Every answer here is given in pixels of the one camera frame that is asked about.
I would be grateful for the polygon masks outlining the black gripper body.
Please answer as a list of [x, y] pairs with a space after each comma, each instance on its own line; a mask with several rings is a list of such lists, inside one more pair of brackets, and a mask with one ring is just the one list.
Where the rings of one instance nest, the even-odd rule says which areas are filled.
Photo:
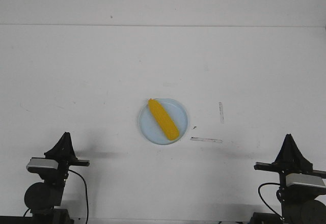
[[286, 174], [286, 175], [289, 175], [291, 173], [298, 173], [298, 174], [304, 174], [310, 176], [318, 176], [321, 177], [322, 179], [325, 179], [325, 171], [320, 171], [320, 170], [304, 171], [293, 167], [286, 167], [283, 165], [279, 166], [272, 163], [256, 162], [256, 164], [254, 165], [254, 169], [260, 171], [267, 171], [267, 172], [276, 172], [278, 174]]
[[76, 161], [66, 161], [66, 160], [56, 160], [58, 163], [63, 163], [69, 166], [89, 166], [90, 162], [88, 160], [76, 160]]

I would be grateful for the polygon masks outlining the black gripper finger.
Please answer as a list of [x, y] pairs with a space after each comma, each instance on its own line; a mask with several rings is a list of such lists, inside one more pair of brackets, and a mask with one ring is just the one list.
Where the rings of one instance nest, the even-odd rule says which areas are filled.
[[287, 158], [288, 158], [287, 156], [289, 151], [288, 147], [289, 147], [289, 134], [286, 134], [281, 149], [278, 155], [276, 156], [275, 161], [272, 164], [277, 165], [277, 164], [284, 164], [287, 162]]
[[67, 133], [67, 144], [68, 144], [68, 155], [69, 155], [69, 160], [70, 161], [76, 161], [77, 157], [75, 155], [75, 151], [73, 149], [73, 145], [72, 145], [72, 139], [71, 139], [71, 134], [70, 132]]
[[68, 159], [68, 132], [64, 132], [52, 149], [44, 153], [48, 159]]
[[290, 149], [292, 155], [292, 161], [294, 165], [300, 169], [301, 171], [312, 171], [313, 170], [313, 163], [308, 161], [298, 149], [293, 137], [291, 134], [289, 136], [290, 141]]

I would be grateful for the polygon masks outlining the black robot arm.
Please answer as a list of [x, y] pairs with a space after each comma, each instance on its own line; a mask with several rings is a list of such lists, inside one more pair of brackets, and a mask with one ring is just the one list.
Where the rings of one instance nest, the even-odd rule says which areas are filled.
[[[325, 171], [313, 168], [291, 134], [285, 136], [274, 162], [257, 162], [254, 169], [278, 173], [279, 183], [267, 182], [258, 187], [258, 195], [271, 213], [254, 212], [249, 223], [325, 223], [325, 204], [316, 199], [325, 195]], [[261, 188], [268, 185], [278, 186], [280, 214], [262, 197]]]
[[52, 149], [44, 153], [44, 157], [32, 157], [26, 169], [37, 174], [43, 180], [32, 184], [24, 194], [27, 207], [23, 216], [1, 216], [1, 223], [75, 223], [67, 209], [61, 209], [64, 188], [69, 173], [81, 178], [85, 187], [86, 220], [89, 222], [88, 188], [84, 177], [71, 170], [72, 166], [88, 167], [88, 160], [76, 157], [72, 145], [71, 134], [64, 132]]

